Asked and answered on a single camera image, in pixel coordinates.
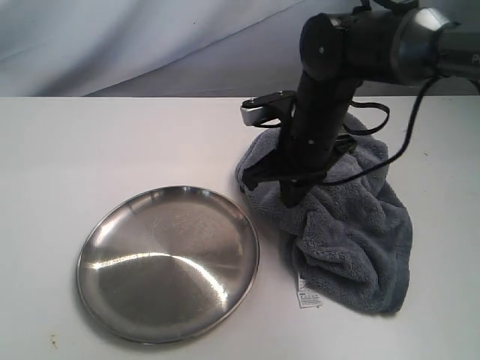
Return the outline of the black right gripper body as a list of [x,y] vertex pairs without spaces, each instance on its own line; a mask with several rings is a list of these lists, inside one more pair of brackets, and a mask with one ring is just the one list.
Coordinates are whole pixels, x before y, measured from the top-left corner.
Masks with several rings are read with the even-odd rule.
[[317,81],[303,72],[288,119],[281,122],[275,150],[248,167],[244,185],[301,181],[318,185],[326,176],[338,133],[359,84],[357,78]]

